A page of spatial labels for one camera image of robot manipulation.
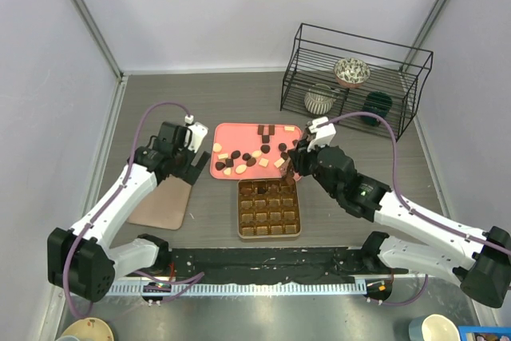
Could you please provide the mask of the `pink plastic tray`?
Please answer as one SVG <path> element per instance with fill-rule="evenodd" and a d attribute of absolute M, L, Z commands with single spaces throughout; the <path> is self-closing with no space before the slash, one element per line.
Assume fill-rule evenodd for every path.
<path fill-rule="evenodd" d="M 221 123 L 217 125 L 214 133 L 213 144 L 222 145 L 218 153 L 213 151 L 210 174 L 217 180 L 242 180 L 257 178 L 278 178 L 281 176 L 279 167 L 284 162 L 284 153 L 292 149 L 302 136 L 302 131 L 295 125 L 282 124 L 256 124 L 256 123 Z M 219 159 L 222 153 L 228 153 L 231 159 L 232 152 L 240 151 L 240 157 L 234 160 L 230 168 L 230 176 L 224 175 L 224 170 L 216 169 L 216 162 L 227 160 Z M 242 158 L 244 153 L 252 153 L 259 150 L 262 154 L 256 158 L 256 164 L 248 167 L 244 173 L 237 174 L 236 167 L 246 164 Z"/>

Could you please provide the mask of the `beige plate bottom left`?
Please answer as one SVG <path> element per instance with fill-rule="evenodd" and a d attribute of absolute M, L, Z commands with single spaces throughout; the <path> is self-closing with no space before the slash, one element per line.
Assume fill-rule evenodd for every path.
<path fill-rule="evenodd" d="M 114 341 L 115 337 L 112 329 L 105 321 L 89 317 L 73 322 L 61 333 L 57 340 Z"/>

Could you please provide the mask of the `white oval chocolate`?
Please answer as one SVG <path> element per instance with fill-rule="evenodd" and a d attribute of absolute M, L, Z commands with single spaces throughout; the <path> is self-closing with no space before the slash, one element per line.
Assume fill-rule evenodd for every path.
<path fill-rule="evenodd" d="M 247 166 L 245 164 L 238 165 L 236 167 L 236 173 L 237 174 L 242 174 L 242 173 L 244 173 L 246 171 L 246 169 L 247 169 Z"/>

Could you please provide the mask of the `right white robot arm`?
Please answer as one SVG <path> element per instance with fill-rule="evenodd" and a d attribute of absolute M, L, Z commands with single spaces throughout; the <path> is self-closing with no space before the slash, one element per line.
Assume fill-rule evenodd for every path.
<path fill-rule="evenodd" d="M 312 176 L 347 214 L 394 228 L 416 239 L 409 244 L 384 232 L 371 233 L 360 261 L 365 270 L 400 268 L 442 278 L 472 300 L 502 307 L 510 290 L 510 234 L 485 231 L 424 209 L 396 186 L 360 173 L 339 147 L 307 149 L 299 141 L 287 152 L 282 174 Z"/>

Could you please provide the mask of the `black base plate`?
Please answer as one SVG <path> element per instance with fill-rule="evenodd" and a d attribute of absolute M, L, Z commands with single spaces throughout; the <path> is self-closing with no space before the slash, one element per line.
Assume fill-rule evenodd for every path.
<path fill-rule="evenodd" d="M 356 276 L 407 273 L 346 247 L 174 248 L 170 264 L 178 279 L 203 272 L 203 284 L 343 284 Z"/>

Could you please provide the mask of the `gold chocolate box with tray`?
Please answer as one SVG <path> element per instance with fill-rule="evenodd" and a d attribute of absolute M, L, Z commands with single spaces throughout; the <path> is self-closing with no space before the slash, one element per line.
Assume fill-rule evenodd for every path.
<path fill-rule="evenodd" d="M 244 240 L 292 238 L 301 233 L 294 181 L 281 178 L 241 180 L 237 185 L 237 230 Z"/>

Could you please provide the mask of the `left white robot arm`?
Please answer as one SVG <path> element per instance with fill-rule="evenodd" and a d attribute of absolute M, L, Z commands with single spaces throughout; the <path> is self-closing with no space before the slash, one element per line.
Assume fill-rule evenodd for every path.
<path fill-rule="evenodd" d="M 142 234 L 111 246 L 124 223 L 177 230 L 192 191 L 211 155 L 200 146 L 208 128 L 199 122 L 164 122 L 146 146 L 137 148 L 121 175 L 71 228 L 55 228 L 47 239 L 48 281 L 96 303 L 113 282 L 142 271 L 169 269 L 168 241 Z"/>

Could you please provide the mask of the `dark square chocolate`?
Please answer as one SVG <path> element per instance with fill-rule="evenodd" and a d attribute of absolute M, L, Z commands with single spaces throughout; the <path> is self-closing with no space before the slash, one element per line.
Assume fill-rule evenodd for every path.
<path fill-rule="evenodd" d="M 228 168 L 231 168 L 233 165 L 234 165 L 234 160 L 233 159 L 230 159 L 228 158 L 226 161 L 225 161 L 225 164 Z"/>

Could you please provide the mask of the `white bowl bottom right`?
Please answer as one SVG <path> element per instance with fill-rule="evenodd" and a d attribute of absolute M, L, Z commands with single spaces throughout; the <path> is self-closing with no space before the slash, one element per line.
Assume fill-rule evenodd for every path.
<path fill-rule="evenodd" d="M 432 314 L 413 319 L 408 329 L 409 339 L 417 341 L 460 341 L 456 325 L 448 318 Z"/>

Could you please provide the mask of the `metal tongs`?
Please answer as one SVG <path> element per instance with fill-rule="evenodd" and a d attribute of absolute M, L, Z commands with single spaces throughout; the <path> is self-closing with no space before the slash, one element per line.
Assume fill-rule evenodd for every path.
<path fill-rule="evenodd" d="M 292 160 L 288 157 L 279 167 L 281 177 L 286 184 L 293 184 L 295 182 L 295 172 L 293 169 Z"/>

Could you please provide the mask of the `dark green mug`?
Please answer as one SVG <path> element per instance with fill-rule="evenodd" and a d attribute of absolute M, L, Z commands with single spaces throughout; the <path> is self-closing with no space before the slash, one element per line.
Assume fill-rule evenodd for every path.
<path fill-rule="evenodd" d="M 366 96 L 362 111 L 379 115 L 385 119 L 390 112 L 392 105 L 392 99 L 386 93 L 371 92 Z"/>

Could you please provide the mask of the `striped ceramic cup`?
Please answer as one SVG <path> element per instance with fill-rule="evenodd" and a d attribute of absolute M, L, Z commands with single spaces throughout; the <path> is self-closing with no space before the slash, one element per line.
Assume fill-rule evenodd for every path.
<path fill-rule="evenodd" d="M 313 115 L 324 116 L 331 110 L 339 94 L 340 92 L 337 89 L 317 83 L 305 94 L 305 108 Z"/>

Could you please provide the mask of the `blue box corner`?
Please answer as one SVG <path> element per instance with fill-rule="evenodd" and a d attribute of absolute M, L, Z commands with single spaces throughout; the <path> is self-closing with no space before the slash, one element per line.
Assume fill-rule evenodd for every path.
<path fill-rule="evenodd" d="M 510 327 L 460 326 L 462 341 L 510 341 Z"/>

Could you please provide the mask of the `floral ceramic bowl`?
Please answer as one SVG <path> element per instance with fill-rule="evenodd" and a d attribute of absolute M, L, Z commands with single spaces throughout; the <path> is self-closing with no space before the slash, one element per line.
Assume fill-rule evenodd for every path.
<path fill-rule="evenodd" d="M 334 75 L 341 86 L 358 88 L 370 78 L 370 68 L 360 59 L 345 57 L 335 63 Z"/>

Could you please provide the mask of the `brown leaf chocolate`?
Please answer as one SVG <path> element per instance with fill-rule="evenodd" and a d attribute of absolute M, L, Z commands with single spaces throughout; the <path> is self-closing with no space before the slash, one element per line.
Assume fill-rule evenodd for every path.
<path fill-rule="evenodd" d="M 253 165 L 255 165 L 255 164 L 256 164 L 256 159 L 255 159 L 255 158 L 253 158 L 253 157 L 251 157 L 250 159 L 248 159 L 248 160 L 246 161 L 246 166 L 248 166 L 248 167 L 251 167 L 251 166 L 253 166 Z"/>

